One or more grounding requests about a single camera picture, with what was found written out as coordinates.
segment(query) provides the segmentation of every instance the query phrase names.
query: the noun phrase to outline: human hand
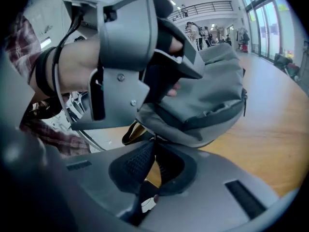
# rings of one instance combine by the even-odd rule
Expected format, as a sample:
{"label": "human hand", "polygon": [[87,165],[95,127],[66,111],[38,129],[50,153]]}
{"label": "human hand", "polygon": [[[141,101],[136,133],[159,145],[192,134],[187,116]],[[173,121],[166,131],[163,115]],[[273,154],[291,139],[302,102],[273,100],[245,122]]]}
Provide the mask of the human hand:
{"label": "human hand", "polygon": [[[183,44],[176,40],[175,38],[172,39],[172,43],[170,44],[169,47],[169,52],[170,53],[176,53],[179,52],[183,48]],[[177,95],[177,90],[180,89],[181,86],[177,82],[174,87],[167,93],[167,96],[176,96]]]}

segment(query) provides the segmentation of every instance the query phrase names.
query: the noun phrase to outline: balcony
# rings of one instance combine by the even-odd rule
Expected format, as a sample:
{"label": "balcony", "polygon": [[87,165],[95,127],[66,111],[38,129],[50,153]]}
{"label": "balcony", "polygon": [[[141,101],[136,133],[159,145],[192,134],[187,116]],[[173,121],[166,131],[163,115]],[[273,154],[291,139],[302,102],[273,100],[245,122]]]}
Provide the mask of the balcony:
{"label": "balcony", "polygon": [[214,14],[214,12],[231,13],[233,11],[231,1],[205,2],[182,8],[182,10],[174,11],[168,18],[175,22],[184,18]]}

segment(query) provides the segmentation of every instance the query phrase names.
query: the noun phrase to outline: person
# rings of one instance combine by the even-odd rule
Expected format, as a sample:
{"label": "person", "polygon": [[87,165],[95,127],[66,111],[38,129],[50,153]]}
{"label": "person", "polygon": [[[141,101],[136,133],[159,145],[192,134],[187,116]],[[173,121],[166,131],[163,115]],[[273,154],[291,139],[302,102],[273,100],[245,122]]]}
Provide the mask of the person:
{"label": "person", "polygon": [[206,42],[207,47],[211,47],[211,39],[209,38],[208,27],[204,27],[204,40]]}
{"label": "person", "polygon": [[[22,13],[18,14],[10,28],[9,35],[6,37],[5,51],[16,70],[35,92],[24,114],[20,129],[40,138],[45,145],[57,147],[62,157],[90,153],[89,144],[83,139],[73,134],[68,135],[56,131],[42,121],[42,119],[52,118],[62,110],[58,97],[54,93],[52,81],[52,61],[55,49],[41,50],[32,25]],[[176,53],[182,47],[181,42],[172,38],[169,52]],[[58,66],[60,91],[65,102],[71,92],[87,91],[89,76],[98,66],[99,50],[98,38],[77,40],[63,47]],[[38,86],[36,69],[39,66],[44,67],[46,71],[46,84],[50,89],[48,94],[46,94],[46,89],[41,90]],[[179,88],[179,84],[175,84],[168,95],[176,96]]]}
{"label": "person", "polygon": [[242,45],[242,51],[248,53],[248,44],[249,44],[249,36],[247,33],[247,30],[245,30],[243,34],[243,45]]}
{"label": "person", "polygon": [[213,38],[212,38],[212,33],[208,35],[208,39],[210,40],[211,45],[214,43]]}
{"label": "person", "polygon": [[188,17],[188,9],[186,9],[185,5],[182,5],[182,13],[184,17]]}
{"label": "person", "polygon": [[232,46],[232,41],[231,41],[231,37],[230,37],[229,34],[226,36],[226,43],[228,43],[230,46]]}
{"label": "person", "polygon": [[196,41],[197,43],[197,50],[200,51],[203,49],[203,30],[195,24],[194,22],[187,22],[187,26],[190,28],[191,32],[191,39],[192,41]]}
{"label": "person", "polygon": [[217,38],[218,38],[218,43],[220,43],[220,40],[221,40],[221,32],[220,32],[220,29],[218,26],[216,26],[216,31],[217,31]]}

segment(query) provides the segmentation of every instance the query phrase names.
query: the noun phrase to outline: plaid shirt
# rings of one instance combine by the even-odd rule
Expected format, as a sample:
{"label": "plaid shirt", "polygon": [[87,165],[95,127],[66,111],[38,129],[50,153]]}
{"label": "plaid shirt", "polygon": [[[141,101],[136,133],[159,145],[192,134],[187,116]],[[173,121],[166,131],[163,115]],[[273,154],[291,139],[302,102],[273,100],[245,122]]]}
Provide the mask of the plaid shirt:
{"label": "plaid shirt", "polygon": [[[32,25],[22,15],[17,17],[12,31],[6,39],[5,49],[17,71],[29,84],[35,61],[42,52],[41,45]],[[26,110],[20,129],[40,138],[46,145],[57,147],[63,157],[90,153],[89,144],[80,137],[55,131],[41,121],[57,115],[61,109],[57,97],[31,104]]]}

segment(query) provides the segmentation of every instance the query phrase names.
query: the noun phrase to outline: black slot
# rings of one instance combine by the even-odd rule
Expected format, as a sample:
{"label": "black slot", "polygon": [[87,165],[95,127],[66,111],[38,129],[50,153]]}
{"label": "black slot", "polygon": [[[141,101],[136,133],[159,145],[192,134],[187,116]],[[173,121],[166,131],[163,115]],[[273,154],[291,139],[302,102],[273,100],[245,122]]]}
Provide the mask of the black slot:
{"label": "black slot", "polygon": [[226,188],[231,192],[236,201],[250,219],[254,219],[261,215],[266,208],[249,192],[249,190],[238,180],[225,184]]}
{"label": "black slot", "polygon": [[69,171],[73,171],[73,170],[78,170],[78,169],[85,168],[85,167],[88,167],[88,166],[91,166],[91,165],[92,164],[91,164],[90,161],[84,160],[84,161],[81,161],[81,162],[78,162],[78,163],[75,163],[75,164],[68,165],[67,169]]}
{"label": "black slot", "polygon": [[159,165],[162,185],[159,196],[184,192],[195,180],[197,163],[189,155],[156,140],[156,162]]}

